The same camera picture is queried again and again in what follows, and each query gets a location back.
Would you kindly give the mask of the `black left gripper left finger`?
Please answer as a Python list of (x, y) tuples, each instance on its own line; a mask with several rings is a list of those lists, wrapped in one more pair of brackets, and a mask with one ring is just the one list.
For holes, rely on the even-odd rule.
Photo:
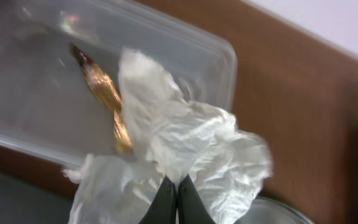
[(175, 184), (165, 176), (147, 213), (139, 224), (175, 224), (177, 212), (177, 190)]

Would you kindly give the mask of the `white napkin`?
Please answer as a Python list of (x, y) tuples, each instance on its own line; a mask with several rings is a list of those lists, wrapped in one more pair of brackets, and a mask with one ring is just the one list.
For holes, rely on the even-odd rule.
[(237, 127), (224, 109), (186, 101), (161, 64), (134, 49), (119, 61), (122, 115), (134, 146), (134, 161), (88, 155), (70, 223), (139, 223), (167, 176), (178, 188), (190, 176), (215, 223), (243, 217), (272, 173), (266, 142)]

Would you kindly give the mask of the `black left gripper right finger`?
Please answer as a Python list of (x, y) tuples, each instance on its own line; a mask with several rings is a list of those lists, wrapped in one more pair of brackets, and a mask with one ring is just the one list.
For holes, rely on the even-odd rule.
[(189, 175), (179, 184), (178, 218), (179, 224), (215, 224)]

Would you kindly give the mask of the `brown gold coffee wrapper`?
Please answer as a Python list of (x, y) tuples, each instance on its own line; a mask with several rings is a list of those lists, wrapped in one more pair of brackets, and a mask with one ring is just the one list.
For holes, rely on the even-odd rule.
[(78, 62), (88, 89), (112, 114), (117, 152), (133, 152), (133, 145), (122, 117), (122, 98), (111, 77), (76, 45), (70, 44), (70, 53)]

